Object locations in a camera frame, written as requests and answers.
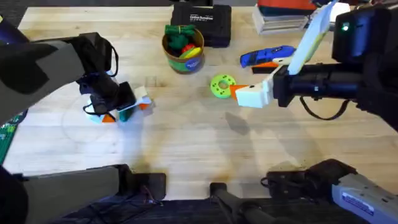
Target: sticker label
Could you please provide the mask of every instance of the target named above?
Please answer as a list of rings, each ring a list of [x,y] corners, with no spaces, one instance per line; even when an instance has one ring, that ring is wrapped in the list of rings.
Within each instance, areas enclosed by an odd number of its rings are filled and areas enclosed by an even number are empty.
[[[358,207],[362,211],[364,211],[372,216],[374,215],[374,208],[372,206],[370,206],[369,204],[363,202],[362,200],[360,200],[352,195],[349,195],[345,192],[343,192],[342,197],[343,197],[344,201],[354,205],[355,207]]]
[[[199,15],[193,13],[189,15],[190,22],[213,22],[213,15]]]
[[[193,58],[191,60],[188,60],[187,62],[185,62],[185,67],[189,70],[189,71],[194,71],[197,69],[197,67],[200,64],[200,58]]]

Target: wooden table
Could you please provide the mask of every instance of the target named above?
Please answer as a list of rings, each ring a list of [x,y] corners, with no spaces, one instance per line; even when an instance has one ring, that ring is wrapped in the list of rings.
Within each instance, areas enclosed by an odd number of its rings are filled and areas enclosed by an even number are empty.
[[[99,32],[120,55],[120,82],[145,85],[156,107],[127,123],[95,124],[82,112],[87,96],[72,83],[31,107],[5,161],[27,175],[127,163],[136,172],[165,172],[166,199],[206,198],[210,182],[227,182],[239,197],[263,197],[269,170],[305,169],[339,159],[398,194],[398,138],[384,121],[350,104],[336,121],[308,115],[298,100],[288,108],[242,108],[214,97],[209,83],[228,73],[240,84],[261,81],[239,66],[248,51],[297,46],[302,33],[259,37],[251,7],[233,8],[231,45],[206,48],[205,66],[179,75],[167,64],[160,40],[171,7],[33,7],[19,26],[32,40]],[[332,34],[311,62],[332,62]],[[339,100],[309,102],[324,116]]]

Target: white label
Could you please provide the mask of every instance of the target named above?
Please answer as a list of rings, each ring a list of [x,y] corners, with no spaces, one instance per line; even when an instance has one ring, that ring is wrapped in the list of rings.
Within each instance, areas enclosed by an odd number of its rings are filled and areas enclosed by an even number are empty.
[[[374,208],[372,206],[370,206],[369,204],[367,204],[366,202],[363,202],[362,200],[347,194],[345,192],[343,192],[343,200],[347,203],[350,203],[352,205],[354,205],[355,207],[358,207],[359,209],[361,209],[362,211],[370,214],[370,215],[374,215]]]

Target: black box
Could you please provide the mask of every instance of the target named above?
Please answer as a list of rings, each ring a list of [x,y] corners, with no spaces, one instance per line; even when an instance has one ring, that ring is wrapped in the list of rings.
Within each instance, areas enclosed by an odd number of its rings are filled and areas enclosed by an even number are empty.
[[[231,40],[231,6],[202,8],[179,2],[174,4],[171,24],[193,24],[205,38],[205,46],[227,47]]]

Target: small colorful object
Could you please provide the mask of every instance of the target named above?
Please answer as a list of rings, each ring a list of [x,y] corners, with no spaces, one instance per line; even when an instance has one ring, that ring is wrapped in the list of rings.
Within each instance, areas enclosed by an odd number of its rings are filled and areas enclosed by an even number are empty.
[[[229,89],[229,86],[235,84],[235,79],[232,76],[221,74],[212,79],[210,83],[210,89],[216,97],[225,99],[231,97],[231,90]]]
[[[201,50],[200,47],[191,48],[191,49],[187,50],[186,52],[184,52],[184,54],[181,54],[180,58],[188,59],[188,58],[195,57],[196,55],[198,55],[200,53],[200,50]]]
[[[183,49],[182,49],[182,53],[186,52],[189,49],[192,49],[195,47],[195,44],[187,44]]]

